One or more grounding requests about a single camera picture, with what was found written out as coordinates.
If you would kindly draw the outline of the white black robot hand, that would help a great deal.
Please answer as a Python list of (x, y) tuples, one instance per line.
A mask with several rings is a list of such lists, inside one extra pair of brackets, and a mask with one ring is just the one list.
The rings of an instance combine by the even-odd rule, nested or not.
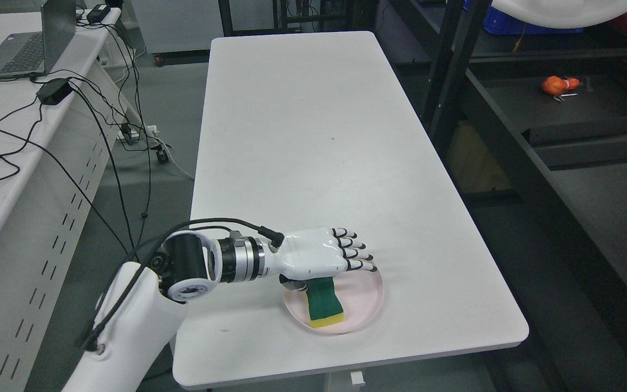
[(286, 234), (277, 251), (267, 251), (263, 276), (278, 275), (288, 290), (304, 292), (309, 281), (345, 271), (376, 271), (373, 255), (346, 228), (313, 228)]

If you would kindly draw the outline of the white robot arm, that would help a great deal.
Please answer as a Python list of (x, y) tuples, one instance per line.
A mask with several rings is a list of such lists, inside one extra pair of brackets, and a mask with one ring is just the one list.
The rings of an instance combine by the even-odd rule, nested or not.
[(219, 283), (268, 273), (276, 253), (264, 238), (232, 231), (222, 239), (199, 229), (169, 234), (157, 261), (123, 263), (100, 298), (84, 354), (64, 391), (135, 391), (187, 315), (187, 303)]

